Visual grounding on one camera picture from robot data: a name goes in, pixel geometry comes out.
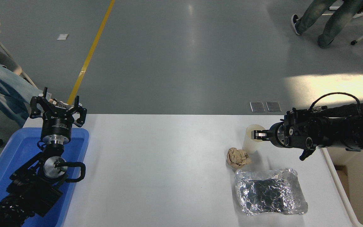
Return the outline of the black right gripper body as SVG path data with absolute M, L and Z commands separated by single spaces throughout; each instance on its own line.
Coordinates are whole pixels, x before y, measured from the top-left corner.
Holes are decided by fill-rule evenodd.
M 280 123 L 275 123 L 266 132 L 266 141 L 269 141 L 274 146 L 280 146 L 279 139 L 278 139 L 279 127 L 280 127 Z

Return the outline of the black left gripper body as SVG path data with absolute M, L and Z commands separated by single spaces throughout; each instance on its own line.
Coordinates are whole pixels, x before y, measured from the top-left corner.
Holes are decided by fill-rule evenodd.
M 43 124 L 41 137 L 49 137 L 59 135 L 71 137 L 72 124 L 74 123 L 74 108 L 67 110 L 60 107 L 42 105 L 43 108 Z

